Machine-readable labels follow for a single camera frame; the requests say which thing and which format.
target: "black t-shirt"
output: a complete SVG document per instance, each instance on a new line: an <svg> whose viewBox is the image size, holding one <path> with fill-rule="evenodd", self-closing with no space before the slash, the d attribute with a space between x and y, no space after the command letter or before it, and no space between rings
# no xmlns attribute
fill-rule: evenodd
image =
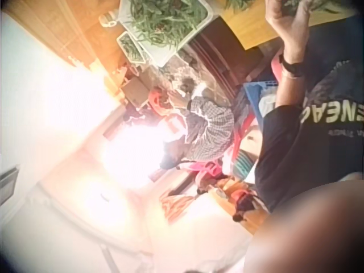
<svg viewBox="0 0 364 273"><path fill-rule="evenodd" d="M340 64L314 88L304 109L281 106L265 116L255 183L269 211L363 172L363 85L353 69Z"/></svg>

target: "white tray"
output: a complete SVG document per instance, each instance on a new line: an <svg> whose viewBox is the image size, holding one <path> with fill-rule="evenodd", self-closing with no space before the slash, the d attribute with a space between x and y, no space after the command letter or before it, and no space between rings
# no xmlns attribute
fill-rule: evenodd
<svg viewBox="0 0 364 273"><path fill-rule="evenodd" d="M197 26L197 30L191 31L178 45L178 47L158 47L156 45L152 45L148 41L138 42L140 46L145 50L145 52L151 58L153 64L163 67L169 59L176 54L176 52L188 43L196 34L198 34L204 27L206 27L213 19L214 12L211 6L205 0L197 0L207 9L207 17ZM128 30L131 36L137 40L140 32L132 26L131 21L132 17L130 15L130 1L129 0L121 0L119 7L119 17L118 20L121 24Z"/></svg>
<svg viewBox="0 0 364 273"><path fill-rule="evenodd" d="M122 45L122 43L120 42L121 38L123 38L125 35L128 35L130 37L130 39L133 41L136 49L138 50L139 54L141 55L143 61L132 61L129 59L126 50L124 49L124 46ZM144 58L144 54L143 54L143 50L141 49L139 43L135 40L135 38L130 35L129 32L124 31L122 35L120 35L119 37L116 38L116 42L118 42L121 50L124 52L125 56L128 58L129 62L133 63L133 64L145 64L146 63L146 59Z"/></svg>

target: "wristwatch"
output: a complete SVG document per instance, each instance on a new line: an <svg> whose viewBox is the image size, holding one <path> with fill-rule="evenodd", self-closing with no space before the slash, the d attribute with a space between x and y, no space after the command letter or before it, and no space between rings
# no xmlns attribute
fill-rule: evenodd
<svg viewBox="0 0 364 273"><path fill-rule="evenodd" d="M284 68L284 70L286 70L286 72L288 72L288 77L291 78L300 78L304 76L303 73L303 63L296 63L296 64L289 64L286 62L286 60L284 59L283 54L281 54L279 56L279 62L281 63L282 67Z"/></svg>

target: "green beans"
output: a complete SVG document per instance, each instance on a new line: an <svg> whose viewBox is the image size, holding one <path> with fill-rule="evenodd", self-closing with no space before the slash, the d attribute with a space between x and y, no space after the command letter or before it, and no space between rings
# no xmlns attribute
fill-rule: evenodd
<svg viewBox="0 0 364 273"><path fill-rule="evenodd" d="M286 0L283 5L283 14L286 15L294 15L297 11L298 4L301 0ZM311 5L311 10L320 10L325 11L327 13L336 14L338 13L336 10L332 10L327 7L329 3L334 4L335 6L348 6L344 4L346 1L342 1L342 4L338 0L313 0Z"/></svg>
<svg viewBox="0 0 364 273"><path fill-rule="evenodd" d="M160 47L177 47L208 15L198 0L130 0L130 13L138 39Z"/></svg>
<svg viewBox="0 0 364 273"><path fill-rule="evenodd" d="M120 43L122 44L125 50L126 57L129 59L131 63L134 61L138 62L143 61L142 55L140 55L137 47L135 46L133 40L131 40L128 34L120 38Z"/></svg>
<svg viewBox="0 0 364 273"><path fill-rule="evenodd" d="M234 11L246 10L255 0L226 0L226 9L233 8Z"/></svg>

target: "plaid shirt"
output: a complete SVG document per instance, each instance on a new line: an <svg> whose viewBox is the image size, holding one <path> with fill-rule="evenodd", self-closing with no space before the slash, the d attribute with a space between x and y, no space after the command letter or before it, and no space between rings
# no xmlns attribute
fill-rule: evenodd
<svg viewBox="0 0 364 273"><path fill-rule="evenodd" d="M182 111L187 125L185 142L191 144L186 159L209 162L220 158L233 142L234 115L207 98L195 97L190 111Z"/></svg>

